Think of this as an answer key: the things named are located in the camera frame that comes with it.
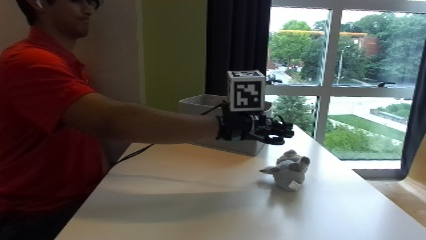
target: dark curtain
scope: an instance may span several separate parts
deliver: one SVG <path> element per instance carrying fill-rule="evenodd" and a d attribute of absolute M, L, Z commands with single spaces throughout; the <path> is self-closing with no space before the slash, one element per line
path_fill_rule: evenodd
<path fill-rule="evenodd" d="M 401 170 L 406 176 L 426 133 L 426 42 L 414 89 L 411 112 L 405 136 Z"/>
<path fill-rule="evenodd" d="M 266 74 L 270 0 L 209 0 L 205 93 L 228 95 L 228 71 Z"/>

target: window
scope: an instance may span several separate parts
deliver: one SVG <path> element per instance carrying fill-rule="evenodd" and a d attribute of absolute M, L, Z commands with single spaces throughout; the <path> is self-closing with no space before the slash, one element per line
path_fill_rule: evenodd
<path fill-rule="evenodd" d="M 357 168 L 399 168 L 425 43 L 426 3 L 389 2 L 273 0 L 270 10 L 266 100 Z"/>

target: window frame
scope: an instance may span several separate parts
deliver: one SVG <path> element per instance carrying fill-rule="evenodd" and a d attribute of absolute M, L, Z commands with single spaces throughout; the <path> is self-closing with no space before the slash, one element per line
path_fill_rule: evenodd
<path fill-rule="evenodd" d="M 413 87 L 347 87 L 333 85 L 334 63 L 338 57 L 338 40 L 343 10 L 426 13 L 426 2 L 403 0 L 271 0 L 271 7 L 319 8 L 330 10 L 327 19 L 330 25 L 326 30 L 326 49 L 322 59 L 323 66 L 321 69 L 322 84 L 315 86 L 267 85 L 265 90 L 266 95 L 318 96 L 313 138 L 322 144 L 325 140 L 325 128 L 331 97 L 411 98 L 414 94 Z M 398 177 L 399 175 L 394 170 L 395 169 L 390 171 L 390 174 L 381 172 L 375 173 L 375 175 Z"/>

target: white plush toy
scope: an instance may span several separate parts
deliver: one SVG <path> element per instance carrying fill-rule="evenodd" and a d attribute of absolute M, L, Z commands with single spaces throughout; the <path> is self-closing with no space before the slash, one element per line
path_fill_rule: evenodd
<path fill-rule="evenodd" d="M 305 181 L 310 159 L 291 149 L 277 159 L 277 166 L 267 166 L 259 172 L 271 174 L 277 185 L 286 191 L 297 191 Z"/>

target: black cable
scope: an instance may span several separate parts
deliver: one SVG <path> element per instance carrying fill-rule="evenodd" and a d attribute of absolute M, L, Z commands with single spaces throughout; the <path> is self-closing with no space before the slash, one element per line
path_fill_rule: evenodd
<path fill-rule="evenodd" d="M 221 102 L 217 106 L 214 106 L 212 109 L 209 109 L 208 111 L 205 111 L 204 113 L 201 113 L 200 115 L 206 115 L 209 112 L 212 112 L 214 109 L 217 109 L 220 106 L 222 106 L 224 102 Z M 146 147 L 144 147 L 142 149 L 137 150 L 136 152 L 125 155 L 116 163 L 113 166 L 116 166 L 118 163 L 121 163 L 122 161 L 128 160 L 129 158 L 137 156 L 138 154 L 141 154 L 142 152 L 145 152 L 154 144 L 149 144 Z"/>

